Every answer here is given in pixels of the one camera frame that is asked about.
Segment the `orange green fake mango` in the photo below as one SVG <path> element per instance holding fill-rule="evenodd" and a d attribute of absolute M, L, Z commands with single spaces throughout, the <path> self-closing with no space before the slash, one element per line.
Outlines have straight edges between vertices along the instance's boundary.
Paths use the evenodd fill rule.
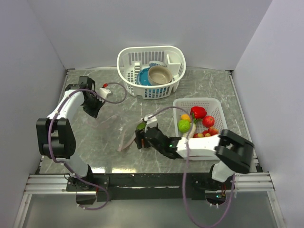
<path fill-rule="evenodd" d="M 136 130 L 141 131 L 141 130 L 144 130 L 145 127 L 146 127 L 146 123 L 145 123 L 145 122 L 141 122 L 141 123 L 139 123 L 139 124 L 136 126 Z"/>

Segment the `clear zip top bag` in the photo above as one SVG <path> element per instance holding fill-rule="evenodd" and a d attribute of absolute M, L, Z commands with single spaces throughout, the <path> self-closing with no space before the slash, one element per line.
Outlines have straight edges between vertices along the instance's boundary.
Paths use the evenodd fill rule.
<path fill-rule="evenodd" d="M 129 119 L 118 114 L 109 117 L 87 118 L 86 123 L 96 129 L 102 137 L 114 143 L 118 152 L 126 150 L 135 140 L 135 128 L 140 121 Z"/>

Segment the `green fake fruit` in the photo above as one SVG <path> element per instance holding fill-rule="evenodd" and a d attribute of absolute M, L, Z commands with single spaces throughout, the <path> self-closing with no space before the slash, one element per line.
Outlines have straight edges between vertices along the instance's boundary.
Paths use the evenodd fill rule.
<path fill-rule="evenodd" d="M 191 128 L 191 122 L 188 120 L 179 120 L 178 131 L 180 133 L 187 133 Z"/>

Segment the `orange fake fruit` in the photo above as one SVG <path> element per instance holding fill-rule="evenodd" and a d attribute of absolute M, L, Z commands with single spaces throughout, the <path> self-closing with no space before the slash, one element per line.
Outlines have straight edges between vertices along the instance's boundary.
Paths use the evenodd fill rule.
<path fill-rule="evenodd" d="M 181 117 L 180 118 L 181 120 L 187 120 L 187 121 L 191 122 L 191 117 L 188 114 L 183 114 L 180 117 Z"/>

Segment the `white fake radish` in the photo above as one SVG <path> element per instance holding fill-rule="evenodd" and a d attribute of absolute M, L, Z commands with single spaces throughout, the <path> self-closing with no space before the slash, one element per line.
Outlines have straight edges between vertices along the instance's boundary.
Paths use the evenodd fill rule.
<path fill-rule="evenodd" d="M 190 129 L 186 133 L 183 133 L 182 136 L 188 137 L 188 138 L 193 138 L 195 133 L 196 133 L 196 124 L 192 123 L 192 125 L 190 126 Z"/>

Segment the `red fake bell pepper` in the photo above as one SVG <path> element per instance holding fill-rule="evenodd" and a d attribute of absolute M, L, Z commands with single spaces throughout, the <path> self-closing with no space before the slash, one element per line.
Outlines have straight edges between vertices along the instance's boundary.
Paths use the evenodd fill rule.
<path fill-rule="evenodd" d="M 193 119 L 203 119 L 207 115 L 207 111 L 203 107 L 194 106 L 190 110 L 190 115 Z"/>

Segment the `red fake tomato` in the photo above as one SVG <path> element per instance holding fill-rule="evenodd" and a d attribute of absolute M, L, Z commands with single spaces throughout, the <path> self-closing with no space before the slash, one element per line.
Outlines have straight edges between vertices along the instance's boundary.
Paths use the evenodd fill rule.
<path fill-rule="evenodd" d="M 204 127 L 206 128 L 210 128 L 213 127 L 215 124 L 215 119 L 213 116 L 211 115 L 206 115 L 203 119 L 202 119 L 202 124 Z"/>

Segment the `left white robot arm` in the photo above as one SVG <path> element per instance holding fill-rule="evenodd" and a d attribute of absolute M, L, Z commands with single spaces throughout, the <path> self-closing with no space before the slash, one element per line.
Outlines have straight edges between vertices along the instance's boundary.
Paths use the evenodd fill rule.
<path fill-rule="evenodd" d="M 94 186 L 91 167 L 75 153 L 76 139 L 71 121 L 82 107 L 89 116 L 96 118 L 105 101 L 95 92 L 95 81 L 87 76 L 79 77 L 77 84 L 69 84 L 55 110 L 36 122 L 38 148 L 43 156 L 64 165 L 71 174 L 72 182 L 84 191 Z"/>

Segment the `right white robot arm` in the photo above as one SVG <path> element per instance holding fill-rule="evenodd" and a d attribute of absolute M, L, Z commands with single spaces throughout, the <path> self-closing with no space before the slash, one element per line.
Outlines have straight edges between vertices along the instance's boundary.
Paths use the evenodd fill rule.
<path fill-rule="evenodd" d="M 208 177 L 208 184 L 213 189 L 219 189 L 235 173 L 250 173 L 254 150 L 252 142 L 228 129 L 210 137 L 187 139 L 168 137 L 158 127 L 148 127 L 135 131 L 135 143 L 138 149 L 153 147 L 173 160 L 218 159 Z"/>

